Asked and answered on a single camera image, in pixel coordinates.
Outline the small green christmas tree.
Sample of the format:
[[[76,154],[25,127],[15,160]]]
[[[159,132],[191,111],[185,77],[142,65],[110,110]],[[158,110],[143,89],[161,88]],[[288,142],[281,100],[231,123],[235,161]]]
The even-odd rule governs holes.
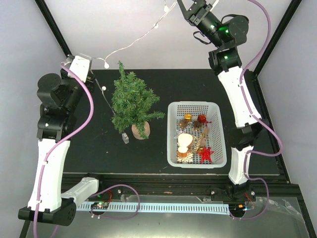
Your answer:
[[[120,78],[114,81],[112,95],[112,117],[114,128],[120,133],[135,126],[142,139],[148,139],[145,124],[153,119],[163,119],[165,113],[150,112],[152,105],[160,101],[153,89],[148,88],[145,81],[138,78],[134,72],[125,72],[124,64],[119,61]]]

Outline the white plastic mesh basket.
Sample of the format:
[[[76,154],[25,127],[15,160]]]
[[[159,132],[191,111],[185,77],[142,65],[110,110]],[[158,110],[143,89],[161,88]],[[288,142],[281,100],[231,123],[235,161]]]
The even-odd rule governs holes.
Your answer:
[[[207,145],[214,153],[211,156],[212,163],[205,161],[200,163],[200,156],[197,152],[193,152],[191,147],[189,153],[193,153],[193,163],[182,164],[177,162],[178,139],[174,139],[176,129],[180,129],[179,121],[184,119],[185,114],[191,114],[192,120],[186,127],[186,133],[193,137],[199,137],[203,133],[204,128],[209,128],[209,133],[206,137]],[[193,129],[193,121],[197,120],[198,115],[205,115],[211,123],[203,124],[198,129]],[[219,106],[212,102],[172,102],[168,106],[167,112],[167,161],[171,166],[189,169],[214,169],[221,168],[226,165],[227,155],[225,148],[225,140],[223,133],[222,120]]]

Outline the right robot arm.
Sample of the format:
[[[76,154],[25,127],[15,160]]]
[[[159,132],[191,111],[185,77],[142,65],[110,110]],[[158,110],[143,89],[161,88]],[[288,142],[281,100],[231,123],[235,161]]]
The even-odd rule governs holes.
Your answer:
[[[249,20],[237,14],[228,15],[230,19],[226,22],[218,19],[212,13],[216,3],[195,0],[189,9],[183,4],[180,4],[180,8],[185,20],[197,27],[198,33],[216,47],[209,52],[209,64],[227,93],[235,118],[235,128],[229,134],[231,167],[225,194],[229,199],[236,200],[248,190],[250,151],[264,127],[244,81],[237,49],[247,41]]]

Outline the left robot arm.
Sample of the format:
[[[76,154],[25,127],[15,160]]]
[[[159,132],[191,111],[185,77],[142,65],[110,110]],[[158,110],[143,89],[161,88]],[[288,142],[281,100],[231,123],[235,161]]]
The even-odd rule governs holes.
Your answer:
[[[91,95],[93,58],[68,53],[60,74],[49,73],[38,81],[41,101],[38,121],[38,165],[32,195],[18,218],[34,225],[47,223],[69,226],[76,209],[88,198],[103,197],[106,185],[84,177],[67,192],[61,192],[62,174],[71,139],[83,130],[94,112]]]

